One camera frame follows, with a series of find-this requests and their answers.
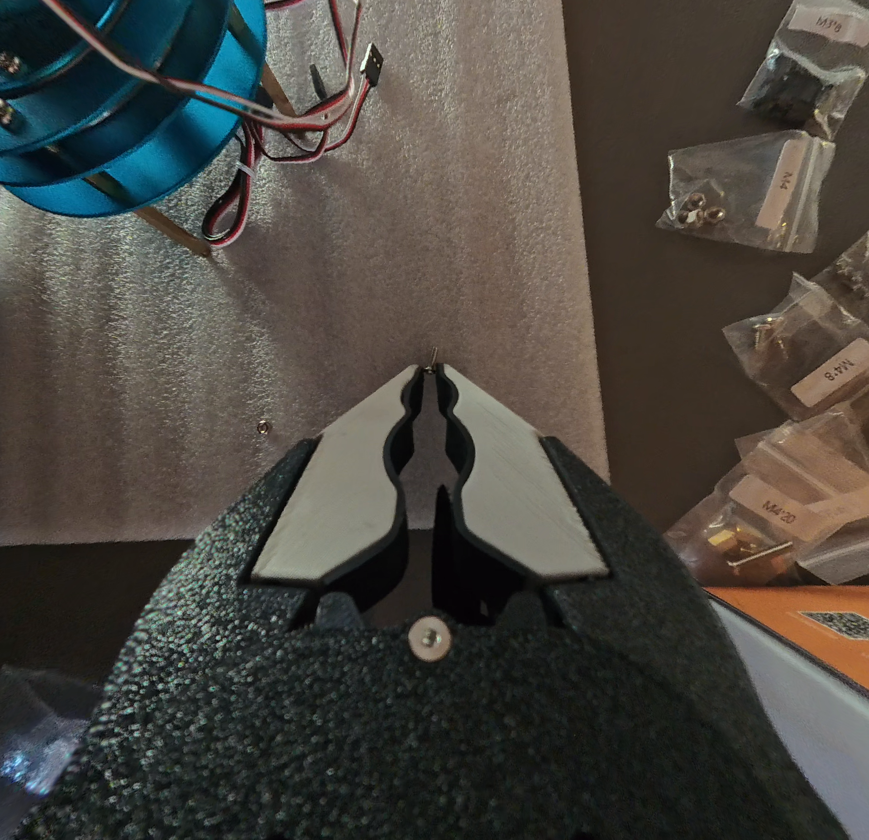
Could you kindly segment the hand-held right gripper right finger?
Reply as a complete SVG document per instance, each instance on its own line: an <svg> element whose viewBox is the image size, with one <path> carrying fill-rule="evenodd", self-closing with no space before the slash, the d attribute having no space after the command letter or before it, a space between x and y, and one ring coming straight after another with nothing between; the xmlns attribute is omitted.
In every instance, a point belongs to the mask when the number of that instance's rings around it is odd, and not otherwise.
<svg viewBox="0 0 869 840"><path fill-rule="evenodd" d="M435 379L462 538L533 581L607 577L537 429L448 364Z"/></svg>

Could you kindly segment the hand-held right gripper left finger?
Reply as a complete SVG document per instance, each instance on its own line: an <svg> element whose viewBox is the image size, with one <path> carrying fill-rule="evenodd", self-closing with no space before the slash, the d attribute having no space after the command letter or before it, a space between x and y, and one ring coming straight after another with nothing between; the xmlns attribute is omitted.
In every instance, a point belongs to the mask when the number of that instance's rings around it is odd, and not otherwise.
<svg viewBox="0 0 869 840"><path fill-rule="evenodd" d="M407 530L401 473L415 453L424 371L410 366L318 437L253 567L256 583L330 587L384 567Z"/></svg>

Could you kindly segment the blue toy robot arm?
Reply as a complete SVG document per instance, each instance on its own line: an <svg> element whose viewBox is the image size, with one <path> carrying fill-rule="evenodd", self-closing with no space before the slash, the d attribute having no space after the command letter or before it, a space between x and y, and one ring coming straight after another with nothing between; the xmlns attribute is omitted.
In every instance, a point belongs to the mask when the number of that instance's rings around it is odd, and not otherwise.
<svg viewBox="0 0 869 840"><path fill-rule="evenodd" d="M1 0L1 183L53 215L134 214L208 257L236 241L261 159L304 165L353 135L383 59L353 75L360 0L323 0L343 80L296 110L267 16L312 0Z"/></svg>

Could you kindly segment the grey desk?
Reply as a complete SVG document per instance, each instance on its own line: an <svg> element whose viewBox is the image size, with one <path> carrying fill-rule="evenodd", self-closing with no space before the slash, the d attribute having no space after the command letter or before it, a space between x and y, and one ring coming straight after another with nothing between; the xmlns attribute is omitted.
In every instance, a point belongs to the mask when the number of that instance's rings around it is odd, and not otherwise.
<svg viewBox="0 0 869 840"><path fill-rule="evenodd" d="M733 465L737 437L781 421L722 327L867 231L867 88L840 130L810 255L655 226L670 150L770 129L737 101L791 1L561 0L609 478L658 530ZM2 544L2 663L102 680L193 538Z"/></svg>

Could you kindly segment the white foam sheet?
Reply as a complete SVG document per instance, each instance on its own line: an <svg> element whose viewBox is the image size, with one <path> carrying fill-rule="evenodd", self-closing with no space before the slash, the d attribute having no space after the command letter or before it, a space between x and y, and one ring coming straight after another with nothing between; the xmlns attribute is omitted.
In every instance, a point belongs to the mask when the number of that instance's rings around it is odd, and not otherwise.
<svg viewBox="0 0 869 840"><path fill-rule="evenodd" d="M610 477L561 0L362 2L353 138L210 259L2 191L2 544L193 538L434 346Z"/></svg>

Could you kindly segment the orange white cardboard box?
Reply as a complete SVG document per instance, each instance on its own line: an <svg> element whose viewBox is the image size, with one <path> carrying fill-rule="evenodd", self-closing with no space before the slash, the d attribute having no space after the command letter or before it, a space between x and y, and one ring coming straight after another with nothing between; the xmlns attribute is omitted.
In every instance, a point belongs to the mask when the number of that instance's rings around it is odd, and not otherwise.
<svg viewBox="0 0 869 840"><path fill-rule="evenodd" d="M777 734L851 838L868 837L868 588L707 588Z"/></svg>

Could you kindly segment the clear bag with metal part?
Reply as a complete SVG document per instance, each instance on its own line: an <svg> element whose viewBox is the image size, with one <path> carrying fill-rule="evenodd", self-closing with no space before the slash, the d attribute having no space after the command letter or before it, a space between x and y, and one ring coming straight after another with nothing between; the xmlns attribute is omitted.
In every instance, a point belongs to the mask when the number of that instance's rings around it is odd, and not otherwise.
<svg viewBox="0 0 869 840"><path fill-rule="evenodd" d="M4 664L1 671L1 837L52 791L102 689L59 672Z"/></svg>

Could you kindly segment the pile of small screw bags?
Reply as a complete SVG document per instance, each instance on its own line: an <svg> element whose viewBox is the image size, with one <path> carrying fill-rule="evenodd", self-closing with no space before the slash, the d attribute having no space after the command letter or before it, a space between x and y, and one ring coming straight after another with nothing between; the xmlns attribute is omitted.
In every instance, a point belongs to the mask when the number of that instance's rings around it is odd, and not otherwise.
<svg viewBox="0 0 869 840"><path fill-rule="evenodd" d="M740 106L778 130L671 151L658 226L811 253L833 142L867 80L867 8L793 0ZM770 311L723 329L745 376L788 420L737 442L740 460L666 538L706 586L828 584L867 573L867 237L793 274Z"/></svg>

